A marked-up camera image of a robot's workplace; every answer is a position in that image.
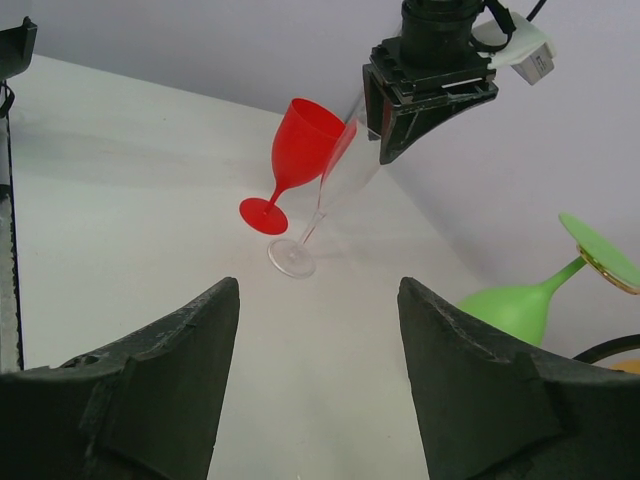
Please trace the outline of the clear wine glass front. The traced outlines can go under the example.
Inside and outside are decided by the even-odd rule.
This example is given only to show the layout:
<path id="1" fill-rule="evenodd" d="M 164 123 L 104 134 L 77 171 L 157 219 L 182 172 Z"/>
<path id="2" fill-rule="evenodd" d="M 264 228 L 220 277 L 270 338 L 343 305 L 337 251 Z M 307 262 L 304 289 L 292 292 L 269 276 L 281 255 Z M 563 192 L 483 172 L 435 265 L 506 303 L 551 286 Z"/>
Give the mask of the clear wine glass front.
<path id="1" fill-rule="evenodd" d="M 338 206 L 362 190 L 381 167 L 380 136 L 363 116 L 353 116 L 337 141 L 321 176 L 314 214 L 298 240 L 280 238 L 268 246 L 271 263 L 297 279 L 311 276 L 316 263 L 306 243 L 320 222 Z"/>

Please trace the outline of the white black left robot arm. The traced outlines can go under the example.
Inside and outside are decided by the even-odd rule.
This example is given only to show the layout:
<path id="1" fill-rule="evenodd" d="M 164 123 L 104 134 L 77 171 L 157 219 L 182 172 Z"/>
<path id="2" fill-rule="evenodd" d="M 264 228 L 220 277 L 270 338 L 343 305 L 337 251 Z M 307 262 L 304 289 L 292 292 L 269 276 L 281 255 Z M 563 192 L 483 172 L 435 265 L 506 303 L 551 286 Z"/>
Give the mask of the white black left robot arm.
<path id="1" fill-rule="evenodd" d="M 363 66 L 366 124 L 381 139 L 382 165 L 497 97 L 495 71 L 471 40 L 482 10 L 481 1 L 404 1 L 400 33 L 372 49 Z"/>

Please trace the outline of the red wine glass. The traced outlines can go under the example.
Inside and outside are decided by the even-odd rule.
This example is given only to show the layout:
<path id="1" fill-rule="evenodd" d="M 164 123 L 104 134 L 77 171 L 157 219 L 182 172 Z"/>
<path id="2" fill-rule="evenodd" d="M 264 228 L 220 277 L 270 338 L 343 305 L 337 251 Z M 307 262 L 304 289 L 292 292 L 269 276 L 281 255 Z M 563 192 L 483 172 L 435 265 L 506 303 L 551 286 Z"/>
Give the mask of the red wine glass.
<path id="1" fill-rule="evenodd" d="M 345 128 L 345 122 L 322 105 L 305 98 L 292 99 L 272 142 L 273 193 L 268 199 L 244 199 L 239 205 L 242 219 L 260 233 L 284 233 L 288 218 L 277 206 L 279 197 L 324 171 Z"/>

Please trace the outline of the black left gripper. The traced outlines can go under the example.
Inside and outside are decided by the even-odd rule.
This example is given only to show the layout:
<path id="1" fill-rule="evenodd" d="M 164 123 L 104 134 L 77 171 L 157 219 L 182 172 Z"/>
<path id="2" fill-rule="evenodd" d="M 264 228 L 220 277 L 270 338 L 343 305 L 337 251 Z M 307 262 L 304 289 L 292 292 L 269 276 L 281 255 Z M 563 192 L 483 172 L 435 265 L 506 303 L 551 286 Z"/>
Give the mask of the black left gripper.
<path id="1" fill-rule="evenodd" d="M 425 56 L 412 63 L 399 37 L 375 46 L 363 66 L 367 126 L 381 137 L 379 162 L 388 165 L 454 117 L 493 101 L 495 70 L 474 48 Z"/>

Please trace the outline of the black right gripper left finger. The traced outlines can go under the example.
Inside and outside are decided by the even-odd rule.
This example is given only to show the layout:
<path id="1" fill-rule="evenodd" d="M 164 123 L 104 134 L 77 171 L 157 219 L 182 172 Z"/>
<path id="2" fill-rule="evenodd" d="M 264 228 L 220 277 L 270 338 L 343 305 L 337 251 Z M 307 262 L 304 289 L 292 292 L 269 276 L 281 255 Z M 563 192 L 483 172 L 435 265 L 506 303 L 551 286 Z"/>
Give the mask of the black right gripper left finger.
<path id="1" fill-rule="evenodd" d="M 227 277 L 180 309 L 59 367 L 1 378 L 5 479 L 203 479 L 240 297 Z"/>

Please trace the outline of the green wine glass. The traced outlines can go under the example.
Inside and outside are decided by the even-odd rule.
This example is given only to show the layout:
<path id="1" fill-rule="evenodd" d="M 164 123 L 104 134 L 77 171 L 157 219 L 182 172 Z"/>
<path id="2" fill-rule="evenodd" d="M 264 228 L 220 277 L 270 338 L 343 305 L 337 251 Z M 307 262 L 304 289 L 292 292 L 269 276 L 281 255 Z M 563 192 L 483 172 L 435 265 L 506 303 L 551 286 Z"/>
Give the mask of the green wine glass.
<path id="1" fill-rule="evenodd" d="M 578 217 L 562 212 L 558 218 L 576 243 L 579 255 L 574 260 L 542 282 L 487 288 L 467 296 L 457 308 L 521 341 L 539 346 L 545 336 L 554 294 L 584 266 L 591 266 L 628 294 L 639 293 L 638 265 Z"/>

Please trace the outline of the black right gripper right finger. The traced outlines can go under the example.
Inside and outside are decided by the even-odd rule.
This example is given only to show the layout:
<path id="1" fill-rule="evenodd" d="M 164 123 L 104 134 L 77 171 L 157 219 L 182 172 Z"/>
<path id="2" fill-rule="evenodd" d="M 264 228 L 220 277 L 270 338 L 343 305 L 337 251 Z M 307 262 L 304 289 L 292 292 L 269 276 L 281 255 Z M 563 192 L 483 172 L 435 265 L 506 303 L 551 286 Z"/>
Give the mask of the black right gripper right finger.
<path id="1" fill-rule="evenodd" d="M 433 479 L 635 479 L 639 379 L 532 346 L 402 279 L 399 323 Z"/>

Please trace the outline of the yellow wine glass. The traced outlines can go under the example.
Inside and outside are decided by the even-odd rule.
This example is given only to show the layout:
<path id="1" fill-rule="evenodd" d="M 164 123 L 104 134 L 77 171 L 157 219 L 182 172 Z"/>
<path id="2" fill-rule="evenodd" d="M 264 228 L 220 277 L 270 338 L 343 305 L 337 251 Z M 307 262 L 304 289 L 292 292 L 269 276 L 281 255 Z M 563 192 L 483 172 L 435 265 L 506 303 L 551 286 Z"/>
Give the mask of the yellow wine glass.
<path id="1" fill-rule="evenodd" d="M 629 359 L 610 366 L 611 370 L 640 374 L 640 360 Z"/>

